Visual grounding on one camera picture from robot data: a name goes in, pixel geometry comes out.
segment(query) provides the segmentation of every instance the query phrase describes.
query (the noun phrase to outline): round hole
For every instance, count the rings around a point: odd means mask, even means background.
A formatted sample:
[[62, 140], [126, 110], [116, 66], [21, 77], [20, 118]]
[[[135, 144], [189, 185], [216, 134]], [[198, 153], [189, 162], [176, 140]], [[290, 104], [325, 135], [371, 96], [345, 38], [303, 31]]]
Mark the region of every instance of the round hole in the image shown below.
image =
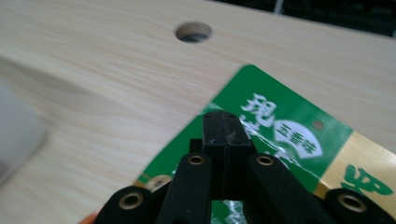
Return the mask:
[[187, 22], [177, 27], [176, 38], [186, 43], [201, 43], [212, 36], [212, 28], [202, 22]]
[[201, 165], [205, 162], [205, 159], [200, 156], [191, 156], [189, 157], [189, 163], [191, 165]]
[[266, 157], [266, 156], [260, 156], [257, 158], [257, 162], [261, 165], [265, 165], [265, 166], [270, 166], [272, 164], [274, 164], [274, 160]]
[[323, 122], [320, 121], [320, 120], [315, 120], [315, 121], [312, 123], [312, 126], [314, 127], [314, 129], [316, 129], [316, 130], [318, 130], [318, 131], [322, 131], [323, 128], [324, 128], [324, 124], [323, 124]]
[[357, 212], [362, 213], [366, 211], [367, 206], [364, 202], [362, 202], [359, 198], [348, 194], [341, 194], [338, 196], [338, 202], [343, 205], [345, 208]]
[[122, 209], [130, 210], [138, 207], [143, 202], [143, 195], [140, 192], [132, 192], [125, 194], [119, 201]]

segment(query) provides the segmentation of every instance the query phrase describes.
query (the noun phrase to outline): light wood grain surface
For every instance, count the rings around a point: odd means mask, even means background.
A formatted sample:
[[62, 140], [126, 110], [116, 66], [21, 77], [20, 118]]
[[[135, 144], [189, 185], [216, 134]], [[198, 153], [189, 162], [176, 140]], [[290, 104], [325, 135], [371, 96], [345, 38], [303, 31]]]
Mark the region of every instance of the light wood grain surface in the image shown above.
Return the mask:
[[[177, 40], [186, 21], [212, 37]], [[204, 1], [2, 1], [0, 78], [48, 134], [0, 187], [0, 223], [77, 223], [246, 63], [396, 152], [390, 38]]]

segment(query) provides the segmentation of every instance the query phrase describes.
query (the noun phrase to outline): metal screw hole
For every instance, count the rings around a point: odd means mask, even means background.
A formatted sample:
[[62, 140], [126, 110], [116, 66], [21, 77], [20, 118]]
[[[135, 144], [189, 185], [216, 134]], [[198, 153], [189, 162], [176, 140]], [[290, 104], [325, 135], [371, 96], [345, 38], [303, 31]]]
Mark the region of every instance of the metal screw hole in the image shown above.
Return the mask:
[[348, 194], [341, 194], [338, 196], [338, 202], [345, 208], [357, 212], [363, 213], [367, 210], [367, 206], [359, 198]]
[[130, 210], [138, 207], [143, 202], [143, 195], [140, 192], [131, 192], [120, 198], [119, 206], [124, 210]]
[[205, 159], [203, 157], [200, 157], [200, 156], [189, 157], [189, 163], [191, 165], [201, 165], [204, 162], [205, 162]]
[[265, 166], [270, 166], [274, 164], [274, 160], [266, 157], [266, 156], [260, 156], [257, 158], [257, 162], [261, 165], [265, 165]]

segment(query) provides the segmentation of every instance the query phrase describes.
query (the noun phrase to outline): black clamp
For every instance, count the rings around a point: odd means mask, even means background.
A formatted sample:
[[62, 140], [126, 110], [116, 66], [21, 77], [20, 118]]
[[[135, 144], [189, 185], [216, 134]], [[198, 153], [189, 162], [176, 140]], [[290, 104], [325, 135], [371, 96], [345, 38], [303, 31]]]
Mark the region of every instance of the black clamp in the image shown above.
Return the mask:
[[247, 223], [395, 224], [381, 207], [349, 189], [332, 189], [325, 200], [310, 194], [283, 163], [258, 153], [233, 114], [203, 116], [203, 139], [174, 179], [151, 192], [135, 186], [116, 192], [95, 224], [205, 224], [211, 201], [242, 201]]

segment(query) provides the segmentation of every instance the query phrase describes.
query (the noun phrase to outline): blurry white object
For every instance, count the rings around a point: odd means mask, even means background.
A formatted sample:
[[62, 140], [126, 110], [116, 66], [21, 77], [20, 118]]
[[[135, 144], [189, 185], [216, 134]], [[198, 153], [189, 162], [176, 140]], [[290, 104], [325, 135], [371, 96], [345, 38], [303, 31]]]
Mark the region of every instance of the blurry white object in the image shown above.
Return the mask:
[[0, 79], [0, 184], [38, 147], [44, 124]]
[[283, 0], [276, 0], [274, 13], [275, 14], [282, 14], [282, 7], [283, 7]]

